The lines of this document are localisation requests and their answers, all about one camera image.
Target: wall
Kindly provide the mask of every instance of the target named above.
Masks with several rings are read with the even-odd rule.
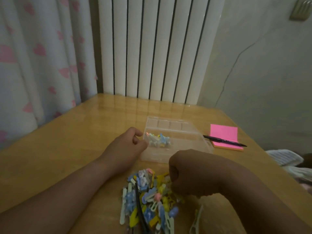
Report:
[[[198,105],[223,110],[263,149],[312,151],[312,16],[296,0],[226,0]]]

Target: black pen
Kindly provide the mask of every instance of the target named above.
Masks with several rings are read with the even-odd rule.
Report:
[[[208,135],[202,135],[202,136],[204,138],[209,139],[209,140],[214,141],[214,142],[226,143],[226,144],[236,145],[236,146],[240,146],[240,147],[247,147],[247,145],[244,145],[242,143],[233,142],[233,141],[229,141],[226,139],[221,139],[221,138],[212,137],[212,136],[208,136]]]

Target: wooden table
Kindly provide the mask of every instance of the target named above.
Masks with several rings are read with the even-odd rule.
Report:
[[[210,124],[236,126],[222,111],[108,94],[98,94],[63,116],[42,126],[0,152],[0,212],[48,188],[98,157],[106,146],[130,126],[144,130],[148,115],[185,119],[202,132]],[[248,135],[238,130],[244,152],[214,149],[251,171],[312,226],[312,198]],[[168,165],[137,161],[131,171],[108,181],[95,195],[71,233],[124,233],[119,224],[125,178],[140,169],[168,171]],[[201,199],[201,233],[245,233],[230,203],[221,195]],[[191,199],[175,219],[176,233],[188,233],[197,201]]]

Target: white curtain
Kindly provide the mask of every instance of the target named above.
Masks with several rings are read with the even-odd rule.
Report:
[[[0,0],[0,148],[95,94],[89,0]]]

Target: pink sticky note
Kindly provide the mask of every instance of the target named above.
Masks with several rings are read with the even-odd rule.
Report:
[[[226,139],[226,140],[233,141],[233,142],[238,142],[237,141],[237,127],[233,127],[233,126],[221,126],[221,125],[211,124],[210,136],[221,138],[221,139]],[[225,144],[225,143],[219,143],[219,142],[213,142],[213,141],[212,143],[214,146],[217,146],[217,147],[239,149],[239,150],[244,149],[243,147],[235,146],[231,144]]]

